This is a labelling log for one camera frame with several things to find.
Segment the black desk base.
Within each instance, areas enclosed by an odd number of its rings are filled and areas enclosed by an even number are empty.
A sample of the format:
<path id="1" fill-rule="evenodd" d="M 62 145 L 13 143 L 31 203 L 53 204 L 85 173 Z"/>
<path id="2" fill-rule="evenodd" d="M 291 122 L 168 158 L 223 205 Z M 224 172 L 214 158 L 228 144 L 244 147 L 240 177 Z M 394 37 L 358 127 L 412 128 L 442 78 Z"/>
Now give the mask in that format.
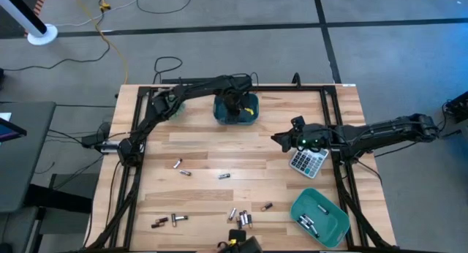
<path id="1" fill-rule="evenodd" d="M 24 205 L 37 209 L 31 253 L 39 253 L 46 235 L 84 233 L 98 175 L 53 174 L 48 186 L 30 184 Z"/>

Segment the black aluminium table frame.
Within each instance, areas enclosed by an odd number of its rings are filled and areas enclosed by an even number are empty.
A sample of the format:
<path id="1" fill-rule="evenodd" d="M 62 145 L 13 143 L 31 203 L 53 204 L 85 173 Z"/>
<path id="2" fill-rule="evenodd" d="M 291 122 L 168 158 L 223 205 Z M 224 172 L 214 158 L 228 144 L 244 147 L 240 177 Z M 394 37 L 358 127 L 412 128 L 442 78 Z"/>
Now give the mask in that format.
<path id="1" fill-rule="evenodd" d="M 111 133 L 120 143 L 144 119 L 156 93 L 172 85 L 124 85 Z M 214 95 L 185 101 L 176 119 L 157 124 L 140 146 L 143 163 L 123 166 L 118 153 L 104 159 L 94 196 L 94 217 L 86 251 L 198 251 L 214 248 L 237 228 L 241 211 L 252 215 L 253 235 L 264 250 L 321 249 L 290 217 L 305 189 L 321 191 L 349 217 L 339 248 L 390 246 L 395 242 L 379 181 L 331 152 L 325 170 L 304 178 L 289 166 L 271 135 L 287 131 L 291 119 L 326 125 L 364 122 L 354 86 L 276 84 L 253 86 L 260 114 L 252 125 L 222 125 L 214 118 Z M 183 162 L 173 169 L 178 159 Z M 192 173 L 182 175 L 179 170 Z M 218 179 L 229 173 L 230 178 Z M 268 204 L 267 211 L 260 209 Z M 228 216 L 237 208 L 232 221 Z M 172 226 L 171 214 L 188 216 Z M 151 228 L 168 217 L 165 226 Z"/>

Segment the green potted plant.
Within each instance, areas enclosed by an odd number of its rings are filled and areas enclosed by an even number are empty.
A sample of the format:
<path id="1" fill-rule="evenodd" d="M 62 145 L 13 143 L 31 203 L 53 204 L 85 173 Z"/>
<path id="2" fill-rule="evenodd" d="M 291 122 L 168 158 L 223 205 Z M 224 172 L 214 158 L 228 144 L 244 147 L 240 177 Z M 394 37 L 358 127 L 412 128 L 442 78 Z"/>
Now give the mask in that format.
<path id="1" fill-rule="evenodd" d="M 170 117 L 170 119 L 176 119 L 178 118 L 185 110 L 186 108 L 186 105 L 184 102 L 180 102 L 176 105 L 176 109 L 175 109 L 175 112 L 172 114 L 172 116 Z"/>

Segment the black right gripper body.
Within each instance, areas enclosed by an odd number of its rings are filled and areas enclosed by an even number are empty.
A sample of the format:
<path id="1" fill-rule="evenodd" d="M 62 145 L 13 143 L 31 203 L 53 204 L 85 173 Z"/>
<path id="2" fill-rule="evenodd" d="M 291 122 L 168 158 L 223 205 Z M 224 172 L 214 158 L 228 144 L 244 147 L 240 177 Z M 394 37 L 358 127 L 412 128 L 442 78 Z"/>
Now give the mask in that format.
<path id="1" fill-rule="evenodd" d="M 294 131 L 291 144 L 299 151 L 327 149 L 330 147 L 330 132 L 323 126 L 303 126 Z"/>

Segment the black white pole round base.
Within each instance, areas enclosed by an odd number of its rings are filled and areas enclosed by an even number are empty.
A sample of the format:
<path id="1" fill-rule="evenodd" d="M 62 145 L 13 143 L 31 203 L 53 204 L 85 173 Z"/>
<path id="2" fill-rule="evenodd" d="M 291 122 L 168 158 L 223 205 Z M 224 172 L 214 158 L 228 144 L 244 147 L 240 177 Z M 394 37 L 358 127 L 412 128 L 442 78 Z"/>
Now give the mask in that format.
<path id="1" fill-rule="evenodd" d="M 23 0 L 0 0 L 0 6 L 26 30 L 32 45 L 46 45 L 57 38 L 58 29 L 43 23 Z"/>

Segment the black power supply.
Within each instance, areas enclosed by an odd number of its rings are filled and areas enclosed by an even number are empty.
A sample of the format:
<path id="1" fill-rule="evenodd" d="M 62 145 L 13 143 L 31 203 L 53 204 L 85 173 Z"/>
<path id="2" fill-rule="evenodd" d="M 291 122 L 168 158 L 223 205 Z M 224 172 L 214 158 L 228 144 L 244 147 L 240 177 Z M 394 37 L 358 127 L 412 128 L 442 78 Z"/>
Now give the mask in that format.
<path id="1" fill-rule="evenodd" d="M 83 136 L 81 138 L 81 145 L 84 148 L 94 149 L 95 151 L 100 152 L 102 146 L 106 143 L 110 135 L 110 124 L 103 123 L 101 124 L 96 132 Z"/>

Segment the white grey desk calculator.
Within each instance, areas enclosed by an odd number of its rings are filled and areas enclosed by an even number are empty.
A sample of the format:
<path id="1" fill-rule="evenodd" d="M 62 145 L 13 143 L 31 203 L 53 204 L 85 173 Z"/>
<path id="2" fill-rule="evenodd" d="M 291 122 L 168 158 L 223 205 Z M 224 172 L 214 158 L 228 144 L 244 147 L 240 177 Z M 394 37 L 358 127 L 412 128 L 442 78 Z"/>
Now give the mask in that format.
<path id="1" fill-rule="evenodd" d="M 318 152 L 310 150 L 296 151 L 292 156 L 289 166 L 307 178 L 315 178 L 328 156 L 327 149 Z"/>

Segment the light green-teal plastic bin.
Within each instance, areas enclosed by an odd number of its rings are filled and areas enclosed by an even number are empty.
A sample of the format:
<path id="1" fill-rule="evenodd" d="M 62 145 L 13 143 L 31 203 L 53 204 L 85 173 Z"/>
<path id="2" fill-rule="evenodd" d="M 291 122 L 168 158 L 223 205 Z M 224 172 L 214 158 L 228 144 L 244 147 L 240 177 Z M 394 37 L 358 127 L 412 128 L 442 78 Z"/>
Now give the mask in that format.
<path id="1" fill-rule="evenodd" d="M 319 204 L 329 211 L 328 215 L 325 215 L 317 207 Z M 301 216 L 303 214 L 306 214 L 314 221 L 313 225 L 320 234 L 319 238 L 315 238 L 314 233 L 310 229 L 304 228 L 297 222 L 298 219 L 302 219 Z M 327 248 L 337 247 L 343 241 L 350 228 L 348 215 L 326 196 L 313 188 L 308 188 L 301 192 L 292 204 L 290 217 L 313 239 Z"/>

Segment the dark tablet screen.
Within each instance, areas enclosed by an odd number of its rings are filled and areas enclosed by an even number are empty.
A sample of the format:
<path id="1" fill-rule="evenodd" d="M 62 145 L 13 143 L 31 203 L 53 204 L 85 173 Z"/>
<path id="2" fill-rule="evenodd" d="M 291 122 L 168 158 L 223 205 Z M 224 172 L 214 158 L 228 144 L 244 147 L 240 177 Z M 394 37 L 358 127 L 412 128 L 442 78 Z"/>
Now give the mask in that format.
<path id="1" fill-rule="evenodd" d="M 0 113 L 0 143 L 27 136 L 27 131 L 10 122 L 11 113 Z"/>

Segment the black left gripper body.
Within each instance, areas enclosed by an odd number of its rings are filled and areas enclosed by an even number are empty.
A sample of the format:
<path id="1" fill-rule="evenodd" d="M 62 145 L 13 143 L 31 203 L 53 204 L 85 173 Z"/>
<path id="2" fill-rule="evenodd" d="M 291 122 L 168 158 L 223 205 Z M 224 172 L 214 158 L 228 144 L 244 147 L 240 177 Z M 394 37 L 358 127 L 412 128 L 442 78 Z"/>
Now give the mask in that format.
<path id="1" fill-rule="evenodd" d="M 250 86 L 229 87 L 222 91 L 222 101 L 229 116 L 239 116 L 244 108 L 251 108 L 249 99 Z"/>

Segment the black equipment box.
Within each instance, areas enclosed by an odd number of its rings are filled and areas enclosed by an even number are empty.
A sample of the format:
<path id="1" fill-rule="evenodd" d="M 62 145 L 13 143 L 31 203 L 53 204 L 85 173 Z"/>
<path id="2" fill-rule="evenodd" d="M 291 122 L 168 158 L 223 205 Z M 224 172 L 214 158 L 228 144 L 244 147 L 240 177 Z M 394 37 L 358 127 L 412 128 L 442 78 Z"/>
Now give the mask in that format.
<path id="1" fill-rule="evenodd" d="M 442 105 L 439 139 L 462 135 L 468 140 L 468 91 Z"/>

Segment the grey desk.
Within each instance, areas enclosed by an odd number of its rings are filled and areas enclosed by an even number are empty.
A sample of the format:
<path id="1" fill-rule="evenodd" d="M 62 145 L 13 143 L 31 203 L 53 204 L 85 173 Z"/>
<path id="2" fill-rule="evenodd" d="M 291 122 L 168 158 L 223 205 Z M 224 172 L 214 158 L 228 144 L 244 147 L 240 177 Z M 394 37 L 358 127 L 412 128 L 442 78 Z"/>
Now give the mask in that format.
<path id="1" fill-rule="evenodd" d="M 0 113 L 10 113 L 10 122 L 26 130 L 0 144 L 0 214 L 23 207 L 55 109 L 54 102 L 0 105 Z"/>

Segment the black object with yellow tag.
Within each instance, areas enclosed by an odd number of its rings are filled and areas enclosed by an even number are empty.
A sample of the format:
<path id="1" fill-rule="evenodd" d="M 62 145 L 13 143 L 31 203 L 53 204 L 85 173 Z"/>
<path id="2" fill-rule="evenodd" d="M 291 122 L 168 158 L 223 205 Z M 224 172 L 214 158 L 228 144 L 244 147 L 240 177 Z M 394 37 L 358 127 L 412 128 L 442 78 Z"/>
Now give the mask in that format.
<path id="1" fill-rule="evenodd" d="M 246 237 L 245 230 L 230 230 L 227 241 L 217 244 L 217 253 L 263 253 L 257 239 Z"/>

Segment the dark blue-teal plastic bin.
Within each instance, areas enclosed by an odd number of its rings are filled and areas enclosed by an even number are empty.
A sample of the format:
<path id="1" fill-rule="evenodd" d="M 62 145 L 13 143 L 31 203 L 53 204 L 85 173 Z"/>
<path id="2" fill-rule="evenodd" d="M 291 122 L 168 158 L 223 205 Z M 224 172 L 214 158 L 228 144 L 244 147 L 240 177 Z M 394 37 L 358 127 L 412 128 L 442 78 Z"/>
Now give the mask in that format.
<path id="1" fill-rule="evenodd" d="M 252 125 L 260 114 L 260 103 L 256 94 L 250 94 L 250 106 L 253 107 L 254 115 L 251 116 L 245 110 L 239 116 L 229 116 L 223 104 L 222 96 L 214 98 L 214 118 L 222 125 Z"/>

